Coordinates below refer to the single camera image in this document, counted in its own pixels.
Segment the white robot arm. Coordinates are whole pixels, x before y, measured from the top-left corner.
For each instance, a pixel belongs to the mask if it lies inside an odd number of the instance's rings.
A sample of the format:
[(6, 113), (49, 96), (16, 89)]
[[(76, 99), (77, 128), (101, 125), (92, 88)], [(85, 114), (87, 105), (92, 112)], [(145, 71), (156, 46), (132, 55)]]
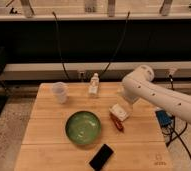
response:
[(141, 97), (191, 124), (191, 96), (155, 85), (154, 71), (140, 65), (122, 79), (124, 95), (131, 100)]

